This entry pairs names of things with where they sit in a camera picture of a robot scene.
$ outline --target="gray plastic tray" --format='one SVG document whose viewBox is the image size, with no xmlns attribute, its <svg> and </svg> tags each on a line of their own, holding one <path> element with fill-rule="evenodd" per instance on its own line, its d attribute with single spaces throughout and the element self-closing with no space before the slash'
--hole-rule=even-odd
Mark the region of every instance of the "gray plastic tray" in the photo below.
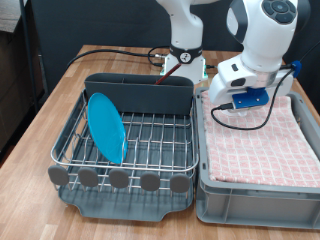
<svg viewBox="0 0 320 240">
<path fill-rule="evenodd" d="M 197 216 L 203 222 L 320 229 L 320 189 L 214 182 L 209 179 L 201 92 L 196 91 L 199 137 Z M 320 159 L 320 129 L 297 93 L 288 94 L 293 113 Z"/>
</svg>

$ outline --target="gray wall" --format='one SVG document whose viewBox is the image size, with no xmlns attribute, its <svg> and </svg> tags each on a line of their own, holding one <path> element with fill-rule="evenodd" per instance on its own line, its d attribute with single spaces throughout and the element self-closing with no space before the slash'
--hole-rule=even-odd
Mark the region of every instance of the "gray wall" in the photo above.
<svg viewBox="0 0 320 240">
<path fill-rule="evenodd" d="M 285 56 L 299 59 L 320 40 L 320 1 L 310 0 L 312 16 Z M 242 51 L 226 29 L 231 0 L 192 6 L 204 22 L 203 47 L 207 50 Z M 170 20 L 155 0 L 32 0 L 44 67 L 51 92 L 84 44 L 155 47 L 170 44 Z M 320 111 L 320 48 L 304 62 L 299 81 Z"/>
</svg>

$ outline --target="pink dish towel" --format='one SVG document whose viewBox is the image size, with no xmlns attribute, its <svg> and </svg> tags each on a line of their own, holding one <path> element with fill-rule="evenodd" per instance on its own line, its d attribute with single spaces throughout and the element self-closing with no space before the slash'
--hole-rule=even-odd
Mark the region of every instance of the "pink dish towel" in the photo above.
<svg viewBox="0 0 320 240">
<path fill-rule="evenodd" d="M 278 186 L 320 187 L 320 163 L 301 132 L 289 97 L 278 97 L 267 125 L 256 131 L 225 128 L 211 117 L 208 91 L 202 93 L 209 174 L 212 181 Z M 216 111 L 222 122 L 255 127 L 267 117 L 270 104 L 231 117 Z"/>
</svg>

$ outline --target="blue plate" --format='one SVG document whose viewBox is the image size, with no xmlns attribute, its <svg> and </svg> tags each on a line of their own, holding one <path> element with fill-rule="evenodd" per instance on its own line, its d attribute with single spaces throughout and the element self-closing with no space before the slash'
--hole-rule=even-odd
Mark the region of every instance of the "blue plate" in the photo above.
<svg viewBox="0 0 320 240">
<path fill-rule="evenodd" d="M 127 154 L 128 142 L 125 141 L 124 129 L 120 115 L 105 95 L 95 93 L 88 104 L 88 124 L 93 141 L 109 161 L 116 164 L 122 162 L 122 147 L 124 158 Z"/>
</svg>

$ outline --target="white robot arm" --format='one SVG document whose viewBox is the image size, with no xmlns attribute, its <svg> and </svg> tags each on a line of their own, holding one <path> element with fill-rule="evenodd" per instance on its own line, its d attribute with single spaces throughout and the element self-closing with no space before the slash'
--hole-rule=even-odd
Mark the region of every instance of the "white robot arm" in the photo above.
<svg viewBox="0 0 320 240">
<path fill-rule="evenodd" d="M 297 26 L 297 5 L 298 0 L 234 0 L 231 3 L 227 27 L 244 50 L 218 65 L 219 73 L 209 90 L 213 104 L 232 103 L 231 112 L 243 112 L 269 102 L 279 81 L 289 71 L 280 67 Z M 292 81 L 290 74 L 277 96 L 286 95 Z"/>
<path fill-rule="evenodd" d="M 180 62 L 182 66 L 172 75 L 189 78 L 195 84 L 208 78 L 202 56 L 203 23 L 190 12 L 190 6 L 216 1 L 157 0 L 170 16 L 172 32 L 170 54 L 165 59 L 163 74 Z"/>
</svg>

